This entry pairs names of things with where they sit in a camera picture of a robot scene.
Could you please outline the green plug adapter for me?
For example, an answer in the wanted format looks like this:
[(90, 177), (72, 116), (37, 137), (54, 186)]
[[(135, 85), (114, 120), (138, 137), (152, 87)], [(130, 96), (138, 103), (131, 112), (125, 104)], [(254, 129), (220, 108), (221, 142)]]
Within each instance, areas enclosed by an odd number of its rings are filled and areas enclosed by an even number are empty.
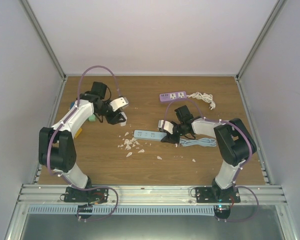
[(91, 116), (88, 118), (88, 121), (89, 121), (89, 122), (95, 122), (95, 121), (96, 121), (96, 116), (95, 116), (95, 115), (91, 115)]

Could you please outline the white usb charger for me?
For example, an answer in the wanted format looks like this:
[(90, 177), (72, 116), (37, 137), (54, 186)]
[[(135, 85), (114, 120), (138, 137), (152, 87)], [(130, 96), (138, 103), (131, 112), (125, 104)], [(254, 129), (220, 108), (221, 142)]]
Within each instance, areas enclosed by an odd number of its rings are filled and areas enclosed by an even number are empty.
[(120, 114), (121, 114), (121, 118), (120, 118), (121, 122), (119, 124), (121, 127), (124, 127), (127, 124), (128, 118), (124, 112), (121, 112)]

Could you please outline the yellow plug adapter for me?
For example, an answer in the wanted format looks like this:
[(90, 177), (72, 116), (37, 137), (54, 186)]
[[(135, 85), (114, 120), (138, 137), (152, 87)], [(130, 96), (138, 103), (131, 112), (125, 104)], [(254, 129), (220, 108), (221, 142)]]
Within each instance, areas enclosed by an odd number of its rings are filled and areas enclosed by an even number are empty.
[(77, 138), (77, 137), (81, 134), (82, 131), (83, 131), (83, 129), (80, 127), (80, 128), (77, 130), (77, 132), (75, 133), (74, 138)]

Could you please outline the purple power strip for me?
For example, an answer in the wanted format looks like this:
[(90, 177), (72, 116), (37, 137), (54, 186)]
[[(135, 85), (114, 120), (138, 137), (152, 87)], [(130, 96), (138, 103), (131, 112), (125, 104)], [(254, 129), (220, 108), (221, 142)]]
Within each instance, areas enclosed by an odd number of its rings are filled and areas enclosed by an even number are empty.
[(185, 91), (161, 93), (159, 95), (159, 100), (161, 103), (169, 103), (176, 99), (186, 99), (186, 98), (187, 98), (187, 94)]

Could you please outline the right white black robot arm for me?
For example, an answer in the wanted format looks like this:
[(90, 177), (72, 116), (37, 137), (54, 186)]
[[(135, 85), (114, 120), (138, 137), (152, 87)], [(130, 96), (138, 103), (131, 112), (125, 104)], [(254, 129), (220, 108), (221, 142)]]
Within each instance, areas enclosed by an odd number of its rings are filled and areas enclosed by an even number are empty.
[(215, 139), (223, 162), (212, 181), (211, 196), (218, 203), (224, 202), (234, 192), (239, 172), (257, 151), (255, 141), (239, 118), (215, 121), (193, 117), (186, 105), (174, 111), (179, 123), (165, 119), (158, 121), (159, 130), (166, 133), (161, 142), (179, 144), (181, 136), (188, 134)]

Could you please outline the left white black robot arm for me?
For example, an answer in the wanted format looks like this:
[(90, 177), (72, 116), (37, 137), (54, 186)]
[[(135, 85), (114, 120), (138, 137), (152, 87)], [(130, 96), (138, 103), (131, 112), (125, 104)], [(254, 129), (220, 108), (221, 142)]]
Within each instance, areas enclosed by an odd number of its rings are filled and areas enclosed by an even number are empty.
[(129, 105), (126, 97), (119, 96), (105, 100), (108, 86), (102, 82), (94, 82), (91, 90), (79, 94), (68, 113), (51, 127), (43, 127), (39, 131), (38, 162), (46, 166), (52, 175), (64, 178), (71, 187), (77, 188), (76, 197), (88, 202), (93, 197), (93, 189), (89, 187), (89, 177), (76, 163), (77, 153), (74, 144), (76, 133), (90, 116), (96, 116), (102, 123), (124, 126), (127, 116), (123, 108)]

